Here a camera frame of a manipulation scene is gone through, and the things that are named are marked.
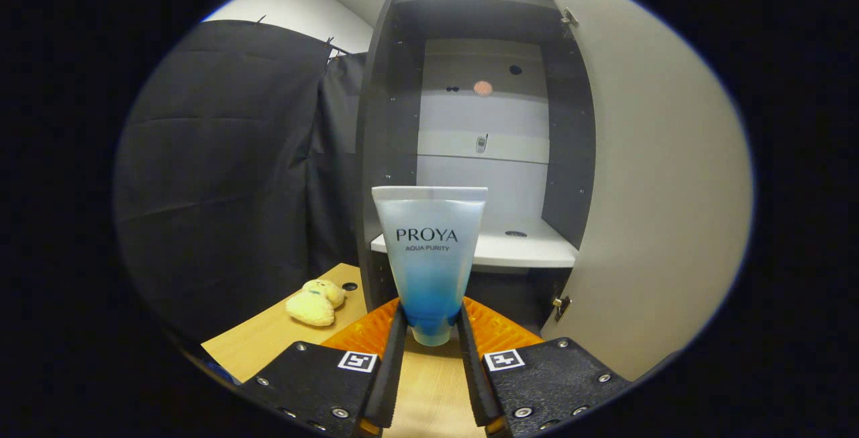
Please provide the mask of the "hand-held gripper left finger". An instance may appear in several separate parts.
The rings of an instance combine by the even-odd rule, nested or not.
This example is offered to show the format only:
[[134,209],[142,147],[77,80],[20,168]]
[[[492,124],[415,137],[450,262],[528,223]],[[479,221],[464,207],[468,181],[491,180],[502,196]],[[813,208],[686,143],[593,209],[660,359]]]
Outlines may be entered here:
[[292,343],[240,392],[300,437],[381,437],[393,423],[406,328],[391,300],[323,343]]

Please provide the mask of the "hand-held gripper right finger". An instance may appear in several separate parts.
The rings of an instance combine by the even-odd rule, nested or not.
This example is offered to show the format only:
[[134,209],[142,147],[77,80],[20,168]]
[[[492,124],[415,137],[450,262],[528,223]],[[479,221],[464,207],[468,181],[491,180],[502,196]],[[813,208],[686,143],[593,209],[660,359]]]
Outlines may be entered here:
[[473,298],[458,332],[473,416],[488,437],[546,437],[631,386],[571,338],[545,340]]

